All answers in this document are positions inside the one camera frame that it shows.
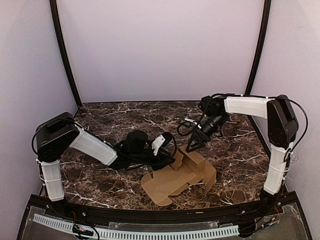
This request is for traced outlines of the brown cardboard box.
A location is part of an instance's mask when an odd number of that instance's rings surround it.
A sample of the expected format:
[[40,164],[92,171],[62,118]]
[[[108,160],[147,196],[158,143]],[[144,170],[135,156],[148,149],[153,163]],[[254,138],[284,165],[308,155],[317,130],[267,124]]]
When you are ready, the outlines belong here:
[[202,182],[208,193],[217,180],[217,170],[197,151],[187,152],[180,145],[174,155],[175,162],[160,170],[145,174],[140,182],[142,189],[159,207],[173,203],[171,197],[180,195],[189,185]]

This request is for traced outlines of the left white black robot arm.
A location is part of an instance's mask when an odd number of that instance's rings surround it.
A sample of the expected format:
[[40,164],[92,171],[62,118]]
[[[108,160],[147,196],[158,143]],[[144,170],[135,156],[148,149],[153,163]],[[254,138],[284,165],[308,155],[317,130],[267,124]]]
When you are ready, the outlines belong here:
[[50,208],[60,218],[71,213],[70,206],[63,201],[61,156],[65,151],[81,152],[112,170],[149,166],[156,171],[172,164],[178,150],[175,137],[167,131],[150,140],[146,132],[133,130],[117,144],[108,143],[81,126],[69,112],[40,124],[32,136],[31,148],[46,195],[52,201]]

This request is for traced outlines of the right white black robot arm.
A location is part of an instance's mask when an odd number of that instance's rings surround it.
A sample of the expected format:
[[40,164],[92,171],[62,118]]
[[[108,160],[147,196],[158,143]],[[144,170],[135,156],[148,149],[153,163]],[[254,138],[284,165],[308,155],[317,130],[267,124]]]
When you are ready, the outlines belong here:
[[288,171],[289,154],[294,149],[299,129],[291,100],[284,94],[267,97],[216,93],[203,97],[198,107],[207,120],[196,123],[185,149],[188,153],[205,147],[231,114],[267,120],[271,154],[263,192],[269,196],[276,195]]

